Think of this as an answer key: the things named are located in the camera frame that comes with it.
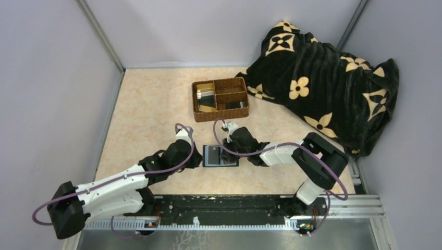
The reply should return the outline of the black leather card holder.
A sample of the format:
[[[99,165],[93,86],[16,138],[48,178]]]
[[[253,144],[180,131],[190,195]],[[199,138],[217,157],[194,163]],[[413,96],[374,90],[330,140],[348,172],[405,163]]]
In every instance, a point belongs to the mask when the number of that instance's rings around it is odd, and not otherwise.
[[[203,145],[202,166],[214,167],[239,167],[239,160],[227,161],[221,158],[223,149],[219,145]]]

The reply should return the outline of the brown wicker divided basket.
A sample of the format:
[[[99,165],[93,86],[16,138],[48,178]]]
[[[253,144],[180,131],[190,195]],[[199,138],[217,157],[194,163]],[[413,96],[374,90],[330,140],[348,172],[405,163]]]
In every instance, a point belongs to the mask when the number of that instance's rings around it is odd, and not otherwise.
[[[214,121],[217,118],[245,118],[249,115],[250,102],[248,99],[245,80],[242,77],[193,82],[191,89],[192,109],[196,122]],[[197,89],[214,89],[217,109],[216,112],[202,113],[198,111]],[[245,102],[247,107],[242,109],[226,109],[227,103],[240,101]]]

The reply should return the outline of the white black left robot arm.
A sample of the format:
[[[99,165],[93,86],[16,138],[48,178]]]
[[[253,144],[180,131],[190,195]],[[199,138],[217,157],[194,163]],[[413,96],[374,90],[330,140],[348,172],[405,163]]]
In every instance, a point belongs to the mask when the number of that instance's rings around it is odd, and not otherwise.
[[[150,185],[165,181],[175,172],[198,167],[203,159],[197,147],[177,139],[166,150],[146,156],[114,176],[74,186],[65,182],[46,209],[56,237],[67,239],[86,225],[112,216],[150,215],[158,202]]]

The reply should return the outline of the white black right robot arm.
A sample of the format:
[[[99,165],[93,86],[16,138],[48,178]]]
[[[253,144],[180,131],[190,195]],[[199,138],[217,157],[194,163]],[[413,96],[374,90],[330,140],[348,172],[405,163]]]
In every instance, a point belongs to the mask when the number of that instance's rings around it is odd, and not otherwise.
[[[222,127],[223,160],[246,158],[255,166],[298,165],[307,179],[294,195],[297,203],[311,205],[326,190],[331,190],[348,164],[348,157],[315,132],[300,142],[258,142],[246,127],[230,122]]]

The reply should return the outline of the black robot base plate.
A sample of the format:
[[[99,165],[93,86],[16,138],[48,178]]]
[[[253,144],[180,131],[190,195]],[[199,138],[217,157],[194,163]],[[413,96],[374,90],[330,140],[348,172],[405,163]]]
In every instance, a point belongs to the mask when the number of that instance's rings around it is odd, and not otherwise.
[[[293,216],[311,219],[325,212],[323,197],[305,205],[292,195],[163,195],[127,216],[159,216],[162,226],[188,225],[195,217],[203,226],[273,226]]]

